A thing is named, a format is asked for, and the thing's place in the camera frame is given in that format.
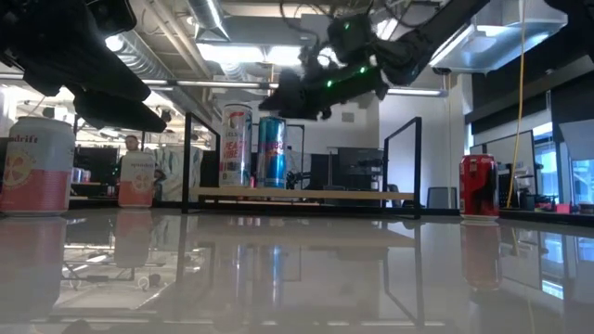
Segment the glass panel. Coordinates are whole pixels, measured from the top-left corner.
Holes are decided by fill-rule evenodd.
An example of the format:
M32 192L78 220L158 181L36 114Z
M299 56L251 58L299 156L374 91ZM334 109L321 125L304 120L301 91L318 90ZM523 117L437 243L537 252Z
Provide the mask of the glass panel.
M575 203L594 201L594 161L573 161Z
M559 196L559 181L557 177L557 152L552 141L535 145L536 163L542 169L536 172L538 193L545 196Z

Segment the person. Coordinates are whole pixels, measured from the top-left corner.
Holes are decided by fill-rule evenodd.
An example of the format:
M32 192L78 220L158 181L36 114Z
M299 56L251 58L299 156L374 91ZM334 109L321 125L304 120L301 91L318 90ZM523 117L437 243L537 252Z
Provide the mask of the person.
M124 139L126 149L129 151L138 151L138 137L135 135L127 135Z
M126 149L128 151L132 151L132 152L137 152L139 151L138 149L138 137L135 135L127 135L126 138L123 140L123 142L126 145ZM120 180L120 176L122 175L122 158L123 156L121 156L118 159L118 164L115 166L116 167L116 171L115 171L115 175L118 178L118 183Z

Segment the fluorescent light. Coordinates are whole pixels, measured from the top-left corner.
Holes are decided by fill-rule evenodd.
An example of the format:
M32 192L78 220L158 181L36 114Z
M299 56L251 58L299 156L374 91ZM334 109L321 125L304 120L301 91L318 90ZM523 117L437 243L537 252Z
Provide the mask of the fluorescent light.
M145 84L152 84L152 85L156 85L156 84L167 84L167 80L152 80L152 79L144 79L142 81Z
M547 122L532 129L533 135L544 135L553 132L553 123Z
M259 83L244 82L216 82L216 81L190 81L180 80L177 82L180 86L200 86L211 88L260 88Z
M446 91L439 89L390 88L388 89L388 95L441 97L446 95Z
M279 66L297 66L301 64L300 46L273 46L266 55L266 61Z
M120 133L119 132L113 131L113 130L110 130L110 129L101 129L101 130L99 130L99 133L100 134L103 134L103 135L108 135L108 136L111 136L111 137L114 137L114 138L118 138L120 136Z
M382 40L389 40L390 37L392 37L392 33L394 33L394 29L396 29L396 26L398 25L397 23L398 21L396 19L383 20L378 23L376 34Z
M168 87L168 86L164 86L164 87L152 87L150 88L153 91L160 91L160 92L171 92L174 90L173 87Z
M265 60L262 50L248 45L207 45L198 44L204 59L218 63L262 62Z
M429 66L435 67L440 61L449 55L456 46L462 43L468 36L474 32L474 26L470 25L463 32L454 34L445 41L441 46L437 48L437 51L433 54L433 58L429 62Z
M112 52L122 51L123 39L118 35L110 36L105 39L105 45Z

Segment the can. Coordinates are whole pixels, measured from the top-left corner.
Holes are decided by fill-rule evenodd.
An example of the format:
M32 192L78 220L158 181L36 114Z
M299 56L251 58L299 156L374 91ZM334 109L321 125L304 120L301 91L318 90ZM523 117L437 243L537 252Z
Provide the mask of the can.
M122 158L118 204L123 208L149 208L152 205L154 178L153 155L128 151Z
M223 108L223 156L219 186L250 186L252 171L252 108L234 103Z
M47 317L58 300L66 220L9 217L0 222L0 324Z
M0 209L8 215L68 210L74 133L66 122L21 117L10 129Z
M278 117L263 117L258 129L257 186L286 187L285 142L287 123Z
M501 273L501 231L499 224L464 220L460 225L462 275L473 288L498 289Z
M469 219L499 216L497 163L489 154L465 156L460 163L460 214Z

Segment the cable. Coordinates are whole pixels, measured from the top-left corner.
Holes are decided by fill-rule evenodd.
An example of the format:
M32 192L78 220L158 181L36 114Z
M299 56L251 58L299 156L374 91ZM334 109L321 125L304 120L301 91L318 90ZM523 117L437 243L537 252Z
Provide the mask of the cable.
M298 25L293 24L293 22L291 22L289 19L287 19L287 16L285 15L285 1L284 0L280 0L280 2L278 3L278 10L280 11L280 17L282 18L282 20L285 22L285 24L295 30L296 32L304 32L304 33L308 33L311 35L314 35L316 37L316 45L319 45L319 35L317 34L317 32L311 31L309 29L306 28L302 28Z
M407 6L405 7L405 9L402 11L402 14L400 16L396 15L396 13L394 12L394 10L390 7L390 5L393 6L397 6L399 4L402 4L404 2L407 2ZM408 10L412 7L413 5L413 0L398 0L396 1L394 4L388 4L388 0L382 0L383 3L383 7L386 8L386 10L388 11L388 13L390 13L390 15L392 15L392 17L394 19L396 19L396 28L398 28L398 25L402 24L404 27L409 28L409 29L415 29L418 28L422 25L424 25L425 23L427 23L430 19L433 18L433 16L431 16L430 18L426 19L425 21L421 22L421 23L416 23L416 24L411 24L411 23L407 23L406 21L404 21L404 17L407 14Z
M522 52L520 54L520 102L518 105L518 125L516 127L516 143L513 149L513 163L511 164L510 171L510 187L508 188L508 200L506 202L506 208L511 206L511 193L513 190L513 176L516 174L516 162L518 160L518 144L520 142L520 125L522 123L523 115L523 73L524 73L524 62L525 62L525 44L526 41L526 1L523 2L522 10Z
M36 110L37 108L39 108L39 106L44 103L45 100L45 96L41 98L41 100L39 101L39 103L37 103L37 106L35 106L35 108L33 108L33 110L31 110L28 114L27 117L31 116Z

